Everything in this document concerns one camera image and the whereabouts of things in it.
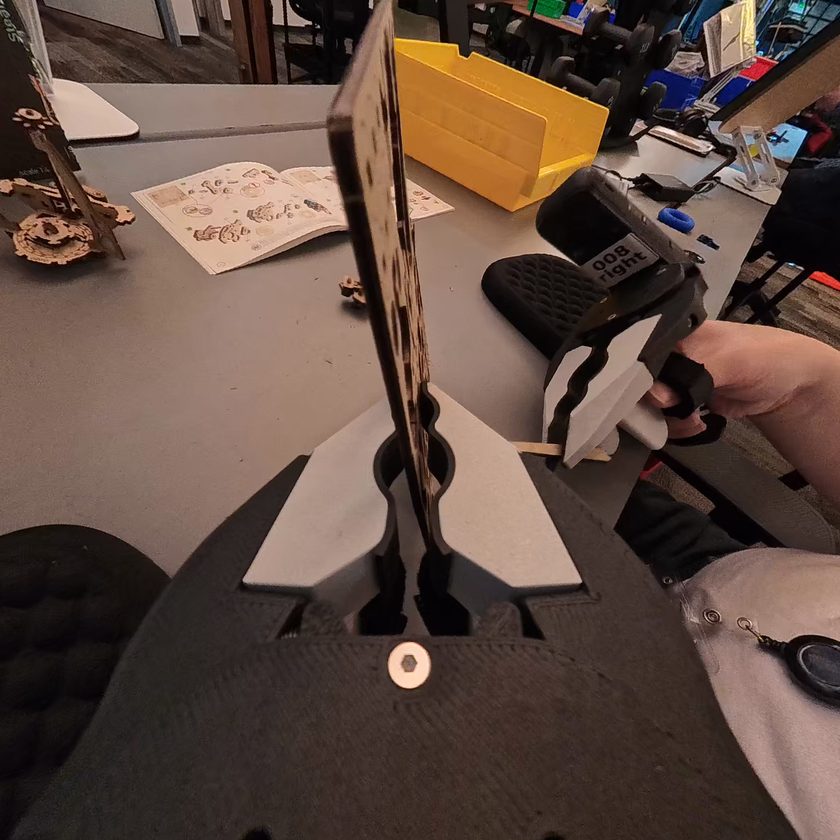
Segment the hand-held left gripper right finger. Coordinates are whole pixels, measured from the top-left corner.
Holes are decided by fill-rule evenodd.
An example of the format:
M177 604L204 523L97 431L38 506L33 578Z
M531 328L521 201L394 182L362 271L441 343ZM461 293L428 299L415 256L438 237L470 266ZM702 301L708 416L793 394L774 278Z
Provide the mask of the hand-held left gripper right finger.
M468 635L497 603L583 587L517 447L437 386L422 389L433 490L420 564L420 616L432 635Z

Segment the person's right forearm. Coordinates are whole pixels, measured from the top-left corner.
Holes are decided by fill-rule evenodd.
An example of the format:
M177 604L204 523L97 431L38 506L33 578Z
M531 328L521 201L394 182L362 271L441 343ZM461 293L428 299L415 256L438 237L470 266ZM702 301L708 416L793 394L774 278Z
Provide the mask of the person's right forearm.
M839 352L791 334L770 367L767 410L752 423L807 482L839 508Z

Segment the partly built wooden model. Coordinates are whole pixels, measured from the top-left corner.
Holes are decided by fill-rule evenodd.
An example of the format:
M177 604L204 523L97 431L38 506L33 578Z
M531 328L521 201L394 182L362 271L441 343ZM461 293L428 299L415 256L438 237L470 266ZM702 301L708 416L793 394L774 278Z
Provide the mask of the partly built wooden model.
M17 222L1 216L2 230L12 240L15 254L46 266L68 266L92 255L112 254L125 259L114 229L134 223L127 206L112 204L105 193L83 185L67 152L48 136L58 122L32 108L19 108L13 116L30 143L44 153L54 175L52 185L22 177L3 178L3 198L23 201L33 212Z

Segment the thin wooden stick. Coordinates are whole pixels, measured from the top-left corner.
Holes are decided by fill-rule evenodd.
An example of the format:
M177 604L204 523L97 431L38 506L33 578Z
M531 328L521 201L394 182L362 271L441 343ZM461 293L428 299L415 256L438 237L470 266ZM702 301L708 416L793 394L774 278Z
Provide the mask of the thin wooden stick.
M565 458L564 447L561 444L536 443L536 442L511 442L511 445L520 454L537 455L541 457L556 457ZM596 447L590 454L582 455L576 463L580 460L589 460L596 463L607 463L612 459L612 456L606 453L603 448Z

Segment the black wrist rest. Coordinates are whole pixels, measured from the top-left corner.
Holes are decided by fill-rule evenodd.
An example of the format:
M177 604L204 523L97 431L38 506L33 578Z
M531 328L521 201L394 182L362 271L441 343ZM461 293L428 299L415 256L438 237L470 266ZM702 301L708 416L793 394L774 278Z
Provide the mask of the black wrist rest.
M1 838L10 838L96 713L170 577L100 530L1 537Z

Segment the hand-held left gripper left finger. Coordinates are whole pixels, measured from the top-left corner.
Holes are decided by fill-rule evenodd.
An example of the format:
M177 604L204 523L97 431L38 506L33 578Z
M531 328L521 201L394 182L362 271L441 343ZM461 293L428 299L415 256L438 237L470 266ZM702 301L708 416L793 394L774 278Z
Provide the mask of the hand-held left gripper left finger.
M399 635L400 473L391 410L374 404L306 458L243 586L356 615L362 634Z

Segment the black model kit box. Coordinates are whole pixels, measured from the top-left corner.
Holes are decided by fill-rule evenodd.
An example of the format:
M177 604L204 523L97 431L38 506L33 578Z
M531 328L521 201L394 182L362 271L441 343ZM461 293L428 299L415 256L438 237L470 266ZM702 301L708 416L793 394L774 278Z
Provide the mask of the black model kit box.
M1 178L53 182L49 158L31 143L27 130L15 121L20 109L35 110L56 126L46 136L64 153L74 172L80 169L58 121L29 49L25 22L12 1L1 2Z

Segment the person's right hand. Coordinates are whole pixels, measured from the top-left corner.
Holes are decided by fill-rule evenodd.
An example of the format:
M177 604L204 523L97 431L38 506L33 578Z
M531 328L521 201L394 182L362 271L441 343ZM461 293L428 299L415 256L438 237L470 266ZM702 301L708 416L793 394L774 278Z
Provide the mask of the person's right hand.
M707 321L678 342L677 352L701 364L713 389L703 408L687 418L670 418L672 437L694 436L705 418L748 418L762 434L781 443L795 434L809 413L811 393L836 361L835 349L782 329Z

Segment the black dumbbell rack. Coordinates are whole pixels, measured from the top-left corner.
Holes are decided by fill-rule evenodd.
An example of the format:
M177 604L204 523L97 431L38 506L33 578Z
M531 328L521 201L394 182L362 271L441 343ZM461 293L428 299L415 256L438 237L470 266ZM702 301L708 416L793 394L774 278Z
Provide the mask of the black dumbbell rack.
M546 81L608 110L600 150L637 142L649 128L637 121L654 117L667 92L666 84L649 82L665 69L683 43L678 23L692 2L629 1L593 9L581 32L576 56L558 57Z

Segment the white desk stand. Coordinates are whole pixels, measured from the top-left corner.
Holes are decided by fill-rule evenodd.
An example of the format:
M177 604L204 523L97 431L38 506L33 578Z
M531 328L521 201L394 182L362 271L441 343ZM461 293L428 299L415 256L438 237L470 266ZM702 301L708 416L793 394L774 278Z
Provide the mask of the white desk stand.
M49 100L71 142L129 140L139 135L139 125L79 82L54 78Z

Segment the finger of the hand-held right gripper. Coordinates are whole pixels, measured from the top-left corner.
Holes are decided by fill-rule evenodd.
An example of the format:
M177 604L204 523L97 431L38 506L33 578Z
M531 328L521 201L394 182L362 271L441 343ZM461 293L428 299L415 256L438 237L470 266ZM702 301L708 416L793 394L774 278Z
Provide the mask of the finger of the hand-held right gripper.
M642 352L661 318L659 314L647 317L609 340L603 367L570 412L563 448L565 467L576 467L591 455L653 386L655 375L642 360Z
M595 377L606 361L606 348L579 346L563 355L553 372L543 394L542 441L564 446L571 411L584 397L589 381ZM613 456L614 429L599 445ZM556 458L562 467L561 458ZM589 460L582 460L578 465Z

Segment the yellow plastic bin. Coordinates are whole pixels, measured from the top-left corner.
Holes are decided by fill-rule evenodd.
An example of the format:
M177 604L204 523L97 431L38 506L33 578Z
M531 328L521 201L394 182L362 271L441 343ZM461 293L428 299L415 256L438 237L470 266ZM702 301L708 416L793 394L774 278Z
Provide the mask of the yellow plastic bin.
M456 45L394 48L405 155L510 212L593 163L606 107Z

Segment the laser-cut wooden parts sheet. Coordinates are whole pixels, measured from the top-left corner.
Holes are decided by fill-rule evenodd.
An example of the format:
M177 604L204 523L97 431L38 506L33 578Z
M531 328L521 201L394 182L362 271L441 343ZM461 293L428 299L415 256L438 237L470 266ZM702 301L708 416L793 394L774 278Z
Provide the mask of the laser-cut wooden parts sheet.
M430 379L405 177L391 2L371 12L327 117L332 165L418 527L432 544L437 481L423 421Z

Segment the black power adapter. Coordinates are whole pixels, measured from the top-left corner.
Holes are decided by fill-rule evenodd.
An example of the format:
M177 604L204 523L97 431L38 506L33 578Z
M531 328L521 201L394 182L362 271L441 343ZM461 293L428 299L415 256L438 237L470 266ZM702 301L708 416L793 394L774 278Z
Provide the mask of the black power adapter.
M643 173L633 183L642 194L661 203L681 205L697 194L694 186L674 175Z

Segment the open instruction booklet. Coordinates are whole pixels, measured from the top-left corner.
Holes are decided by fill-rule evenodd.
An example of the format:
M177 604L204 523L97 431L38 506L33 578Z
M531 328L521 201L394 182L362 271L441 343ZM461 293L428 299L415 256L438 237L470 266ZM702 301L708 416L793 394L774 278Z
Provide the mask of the open instruction booklet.
M331 166L233 162L132 197L211 275L349 230Z

